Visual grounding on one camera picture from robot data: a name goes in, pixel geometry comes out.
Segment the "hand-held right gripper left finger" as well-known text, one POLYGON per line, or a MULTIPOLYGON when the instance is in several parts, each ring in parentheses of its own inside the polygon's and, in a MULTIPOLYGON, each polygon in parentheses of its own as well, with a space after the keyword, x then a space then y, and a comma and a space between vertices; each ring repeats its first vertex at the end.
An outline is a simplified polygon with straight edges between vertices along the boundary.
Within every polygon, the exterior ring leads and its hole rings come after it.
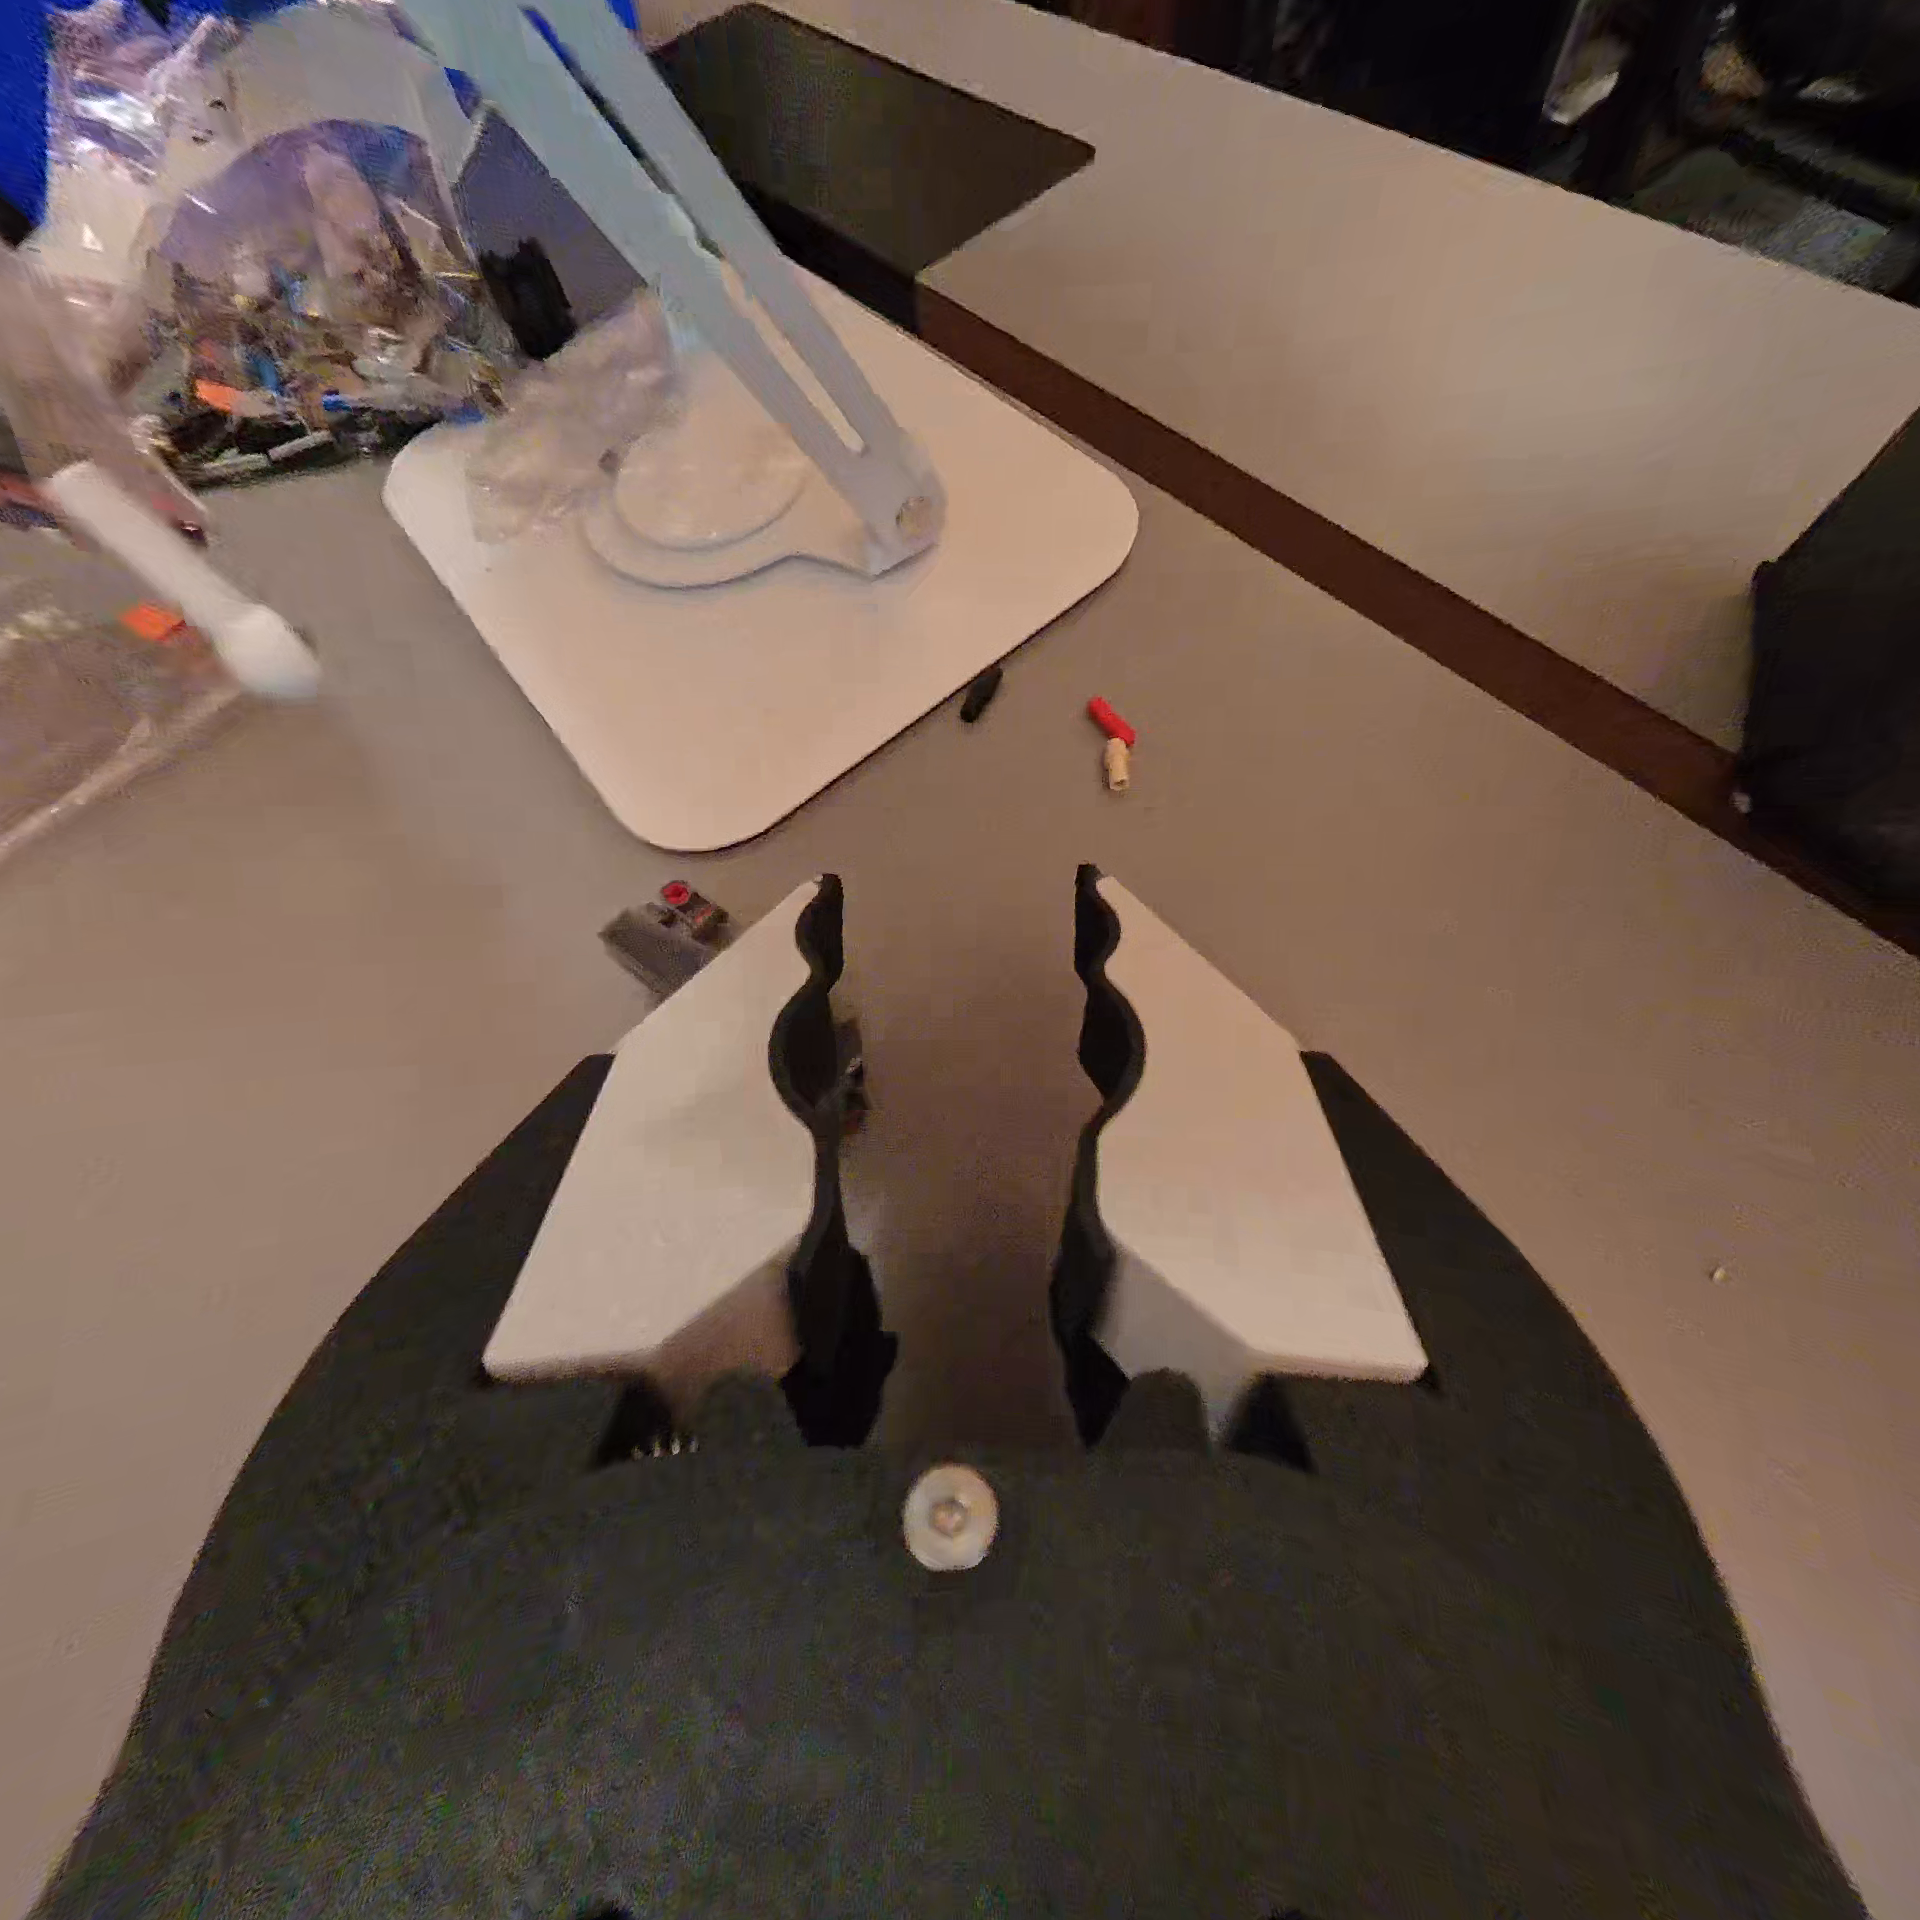
POLYGON ((724 1375, 762 1375, 808 1444, 869 1442, 898 1341, 844 1196, 844 916, 839 876, 805 879, 614 1046, 489 1381, 639 1382, 686 1424, 724 1375))

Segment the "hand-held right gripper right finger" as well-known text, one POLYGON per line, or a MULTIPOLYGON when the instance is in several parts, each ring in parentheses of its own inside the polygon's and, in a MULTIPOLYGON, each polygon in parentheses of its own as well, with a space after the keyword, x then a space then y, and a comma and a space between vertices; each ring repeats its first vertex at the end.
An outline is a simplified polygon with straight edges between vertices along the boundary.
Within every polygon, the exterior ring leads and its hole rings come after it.
POLYGON ((1415 1386, 1429 1354, 1300 1042, 1098 866, 1071 879, 1073 1151, 1046 1319, 1085 1444, 1174 1374, 1229 1438, 1264 1381, 1415 1386))

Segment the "dark grey lego assembly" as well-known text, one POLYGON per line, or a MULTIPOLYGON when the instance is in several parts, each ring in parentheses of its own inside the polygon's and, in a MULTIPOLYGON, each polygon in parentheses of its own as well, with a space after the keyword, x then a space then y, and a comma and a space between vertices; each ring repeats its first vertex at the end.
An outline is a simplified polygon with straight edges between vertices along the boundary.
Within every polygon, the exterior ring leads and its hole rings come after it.
MULTIPOLYGON (((666 1003, 741 936, 730 914, 686 879, 666 879, 655 896, 623 908, 599 928, 606 955, 630 975, 653 1007, 666 1003)), ((858 1133, 873 1110, 866 1048, 856 1020, 829 1002, 834 1092, 844 1131, 858 1133)))

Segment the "black lego set box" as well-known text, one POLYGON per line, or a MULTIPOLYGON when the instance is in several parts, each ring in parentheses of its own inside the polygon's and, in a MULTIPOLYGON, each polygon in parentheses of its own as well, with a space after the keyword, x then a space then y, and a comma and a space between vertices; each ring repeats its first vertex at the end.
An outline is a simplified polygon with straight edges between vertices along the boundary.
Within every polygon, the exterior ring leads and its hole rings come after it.
POLYGON ((1756 836, 1914 936, 1918 419, 1750 580, 1735 791, 1756 836))

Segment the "black lego tire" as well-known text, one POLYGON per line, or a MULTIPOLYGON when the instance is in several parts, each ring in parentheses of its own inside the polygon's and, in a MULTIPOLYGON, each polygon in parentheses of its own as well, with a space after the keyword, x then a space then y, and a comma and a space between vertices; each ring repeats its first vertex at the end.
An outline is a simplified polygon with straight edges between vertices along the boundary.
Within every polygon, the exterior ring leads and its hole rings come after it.
POLYGON ((477 267, 517 350, 527 362, 541 363, 574 338, 577 324, 567 288, 535 237, 518 240, 509 252, 480 253, 477 267))

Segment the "empty clear plastic bag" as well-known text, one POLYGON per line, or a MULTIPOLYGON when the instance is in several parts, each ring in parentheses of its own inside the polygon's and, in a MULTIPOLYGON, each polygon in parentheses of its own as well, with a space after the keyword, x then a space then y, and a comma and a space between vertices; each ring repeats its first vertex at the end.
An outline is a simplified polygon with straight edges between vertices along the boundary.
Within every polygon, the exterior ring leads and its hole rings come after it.
POLYGON ((623 454, 681 404, 681 359, 661 296, 639 288, 522 371, 476 431, 464 469, 471 531, 509 543, 591 502, 623 454))

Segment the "blue plastic bin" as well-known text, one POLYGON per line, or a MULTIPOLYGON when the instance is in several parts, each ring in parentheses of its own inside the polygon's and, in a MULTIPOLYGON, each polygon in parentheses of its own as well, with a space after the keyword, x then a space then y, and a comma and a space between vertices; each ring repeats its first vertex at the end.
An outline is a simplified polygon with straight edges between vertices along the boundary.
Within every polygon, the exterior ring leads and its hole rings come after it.
POLYGON ((49 126, 46 3, 2 3, 2 240, 41 221, 49 126))

